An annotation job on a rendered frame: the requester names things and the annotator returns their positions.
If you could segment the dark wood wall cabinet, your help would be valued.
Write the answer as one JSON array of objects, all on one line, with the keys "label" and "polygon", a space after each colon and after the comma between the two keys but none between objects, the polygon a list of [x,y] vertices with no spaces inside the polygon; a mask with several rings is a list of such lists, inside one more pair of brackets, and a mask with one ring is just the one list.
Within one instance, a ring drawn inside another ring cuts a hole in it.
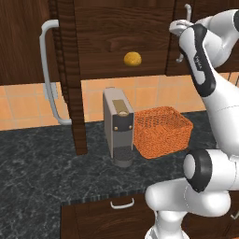
[{"label": "dark wood wall cabinet", "polygon": [[[175,0],[74,0],[77,46],[84,79],[164,73]],[[123,58],[136,51],[138,66]]]}]

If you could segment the dark wood closed cabinet door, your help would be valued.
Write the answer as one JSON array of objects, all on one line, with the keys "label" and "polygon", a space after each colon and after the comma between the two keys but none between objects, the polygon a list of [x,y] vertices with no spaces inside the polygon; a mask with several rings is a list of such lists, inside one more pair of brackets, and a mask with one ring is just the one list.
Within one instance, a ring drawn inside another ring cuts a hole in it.
[{"label": "dark wood closed cabinet door", "polygon": [[[186,4],[191,6],[192,22],[216,15],[228,9],[239,9],[239,0],[175,0],[173,20],[182,20],[187,17],[187,10],[184,8]],[[165,70],[166,76],[181,76],[190,73],[186,61],[182,63],[176,61],[179,54],[178,38],[175,35],[171,35]],[[219,73],[239,72],[239,40],[232,49],[228,61],[217,68],[217,71]]]}]

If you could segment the orange woven basket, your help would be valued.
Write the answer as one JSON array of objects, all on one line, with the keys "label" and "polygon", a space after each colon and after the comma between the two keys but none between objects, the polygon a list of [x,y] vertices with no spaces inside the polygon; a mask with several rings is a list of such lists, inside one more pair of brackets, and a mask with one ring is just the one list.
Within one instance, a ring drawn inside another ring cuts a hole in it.
[{"label": "orange woven basket", "polygon": [[171,106],[134,114],[134,145],[146,159],[155,159],[188,147],[192,122]]}]

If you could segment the grey coffee machine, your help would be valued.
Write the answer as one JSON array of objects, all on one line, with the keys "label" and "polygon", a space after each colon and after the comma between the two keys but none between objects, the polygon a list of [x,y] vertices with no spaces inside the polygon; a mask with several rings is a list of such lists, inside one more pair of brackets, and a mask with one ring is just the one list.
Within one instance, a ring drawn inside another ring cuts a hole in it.
[{"label": "grey coffee machine", "polygon": [[118,167],[133,163],[134,110],[122,89],[103,90],[105,136],[111,161]]}]

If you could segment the dark wood drawer front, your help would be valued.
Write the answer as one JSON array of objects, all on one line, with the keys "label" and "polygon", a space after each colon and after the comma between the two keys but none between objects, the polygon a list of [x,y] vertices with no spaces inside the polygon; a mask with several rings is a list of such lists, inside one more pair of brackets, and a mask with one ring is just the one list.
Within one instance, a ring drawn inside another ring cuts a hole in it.
[{"label": "dark wood drawer front", "polygon": [[[111,201],[129,204],[132,198],[132,207],[114,210],[110,206]],[[61,213],[60,239],[144,239],[155,220],[144,194],[64,205]]]}]

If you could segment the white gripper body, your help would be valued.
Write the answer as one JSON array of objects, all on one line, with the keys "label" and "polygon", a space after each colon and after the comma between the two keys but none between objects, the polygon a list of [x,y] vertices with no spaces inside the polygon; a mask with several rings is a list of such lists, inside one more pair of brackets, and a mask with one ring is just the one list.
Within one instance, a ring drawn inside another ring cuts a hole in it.
[{"label": "white gripper body", "polygon": [[181,35],[188,27],[192,26],[192,22],[187,20],[172,21],[169,26],[169,32],[173,35]]}]

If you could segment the dark wood open cabinet door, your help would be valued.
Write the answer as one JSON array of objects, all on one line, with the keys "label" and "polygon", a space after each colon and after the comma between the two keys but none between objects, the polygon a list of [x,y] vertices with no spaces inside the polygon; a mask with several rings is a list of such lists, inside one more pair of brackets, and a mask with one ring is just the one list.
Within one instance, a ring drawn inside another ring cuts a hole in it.
[{"label": "dark wood open cabinet door", "polygon": [[50,18],[59,21],[59,27],[52,32],[63,98],[67,103],[69,117],[72,120],[76,153],[83,155],[88,153],[88,149],[80,82],[74,0],[48,0],[48,2]]}]

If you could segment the round yellow bread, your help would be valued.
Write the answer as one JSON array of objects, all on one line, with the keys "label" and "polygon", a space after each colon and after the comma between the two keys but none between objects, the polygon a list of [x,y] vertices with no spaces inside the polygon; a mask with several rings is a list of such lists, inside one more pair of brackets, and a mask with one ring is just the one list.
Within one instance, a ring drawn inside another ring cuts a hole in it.
[{"label": "round yellow bread", "polygon": [[142,57],[138,52],[130,51],[125,54],[123,61],[128,66],[138,66],[142,62]]}]

